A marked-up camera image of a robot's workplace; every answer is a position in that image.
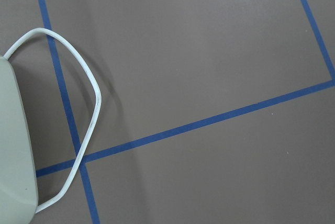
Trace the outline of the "beige power box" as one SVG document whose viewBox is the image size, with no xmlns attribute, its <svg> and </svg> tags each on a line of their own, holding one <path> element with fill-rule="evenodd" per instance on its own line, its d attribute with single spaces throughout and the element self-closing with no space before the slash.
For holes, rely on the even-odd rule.
<svg viewBox="0 0 335 224">
<path fill-rule="evenodd" d="M 13 67 L 1 58 L 1 223 L 30 223 L 38 205 L 35 164 Z"/>
</svg>

